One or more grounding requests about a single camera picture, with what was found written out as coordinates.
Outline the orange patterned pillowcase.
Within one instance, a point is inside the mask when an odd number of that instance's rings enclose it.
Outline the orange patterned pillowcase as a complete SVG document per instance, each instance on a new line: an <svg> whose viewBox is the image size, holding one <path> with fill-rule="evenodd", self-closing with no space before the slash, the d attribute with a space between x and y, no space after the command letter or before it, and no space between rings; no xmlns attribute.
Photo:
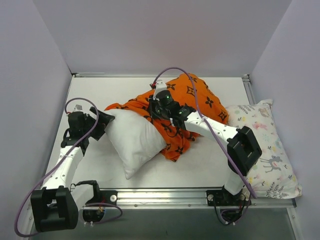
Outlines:
<svg viewBox="0 0 320 240"><path fill-rule="evenodd" d="M166 83L172 98L179 102L181 106L188 105L193 108L196 108L196 101L198 101L199 109L203 115L219 123L227 124L229 114L219 98L212 93L204 80L194 74L190 74L190 76L192 80L183 73ZM149 98L153 94L154 91L149 90L124 104L113 103L105 109L132 110L148 120L161 134L166 143L166 147L161 151L161 154L167 160L175 162L200 135L195 132L177 129L171 126L168 120L152 119L148 106Z"/></svg>

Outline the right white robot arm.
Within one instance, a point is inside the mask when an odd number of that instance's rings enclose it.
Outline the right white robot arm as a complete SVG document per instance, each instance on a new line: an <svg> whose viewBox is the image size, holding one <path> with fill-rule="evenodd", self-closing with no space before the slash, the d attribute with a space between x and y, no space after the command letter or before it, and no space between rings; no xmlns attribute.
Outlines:
<svg viewBox="0 0 320 240"><path fill-rule="evenodd" d="M232 205L247 188L253 198L257 193L247 176L262 155L262 149L253 130L247 126L232 127L205 116L199 106L181 105L168 90L156 91L149 97L149 110L153 118L169 121L174 127L215 140L228 161L228 172L223 185L222 200Z"/></svg>

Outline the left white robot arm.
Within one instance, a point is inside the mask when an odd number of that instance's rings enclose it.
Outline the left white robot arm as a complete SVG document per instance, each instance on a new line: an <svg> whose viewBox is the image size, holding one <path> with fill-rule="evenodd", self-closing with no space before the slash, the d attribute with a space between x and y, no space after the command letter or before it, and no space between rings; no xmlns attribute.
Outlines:
<svg viewBox="0 0 320 240"><path fill-rule="evenodd" d="M107 125L115 119L113 115L94 107L89 110L97 118L84 113L80 105L68 114L68 128L63 134L55 170L40 189L31 193L34 225L40 233L74 229L81 208L86 204L95 206L103 199L96 180L80 181L75 184L74 190L70 190L77 167L89 146L89 139L98 141L105 134Z"/></svg>

